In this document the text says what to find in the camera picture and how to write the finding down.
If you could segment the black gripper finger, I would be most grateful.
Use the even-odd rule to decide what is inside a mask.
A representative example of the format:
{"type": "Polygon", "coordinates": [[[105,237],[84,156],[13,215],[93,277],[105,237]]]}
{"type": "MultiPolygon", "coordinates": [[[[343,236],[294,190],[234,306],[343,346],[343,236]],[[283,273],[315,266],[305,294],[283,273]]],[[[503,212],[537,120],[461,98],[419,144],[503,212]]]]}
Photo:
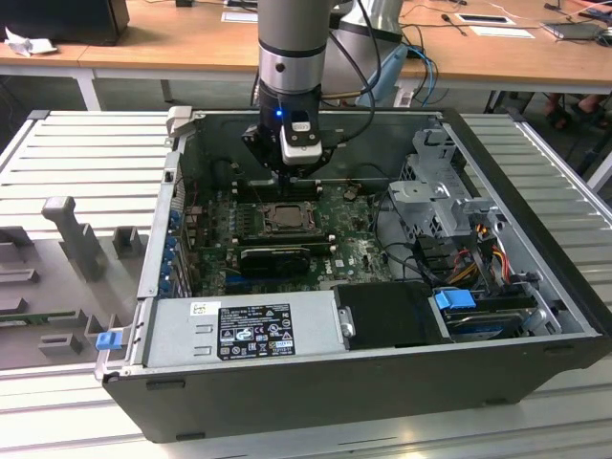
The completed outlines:
{"type": "Polygon", "coordinates": [[[241,139],[255,159],[276,176],[280,186],[290,184],[291,170],[283,163],[279,139],[272,131],[253,124],[245,130],[241,139]]]}
{"type": "Polygon", "coordinates": [[[323,168],[330,162],[334,152],[334,148],[324,148],[321,142],[316,145],[291,147],[290,183],[293,185],[323,168]]]}

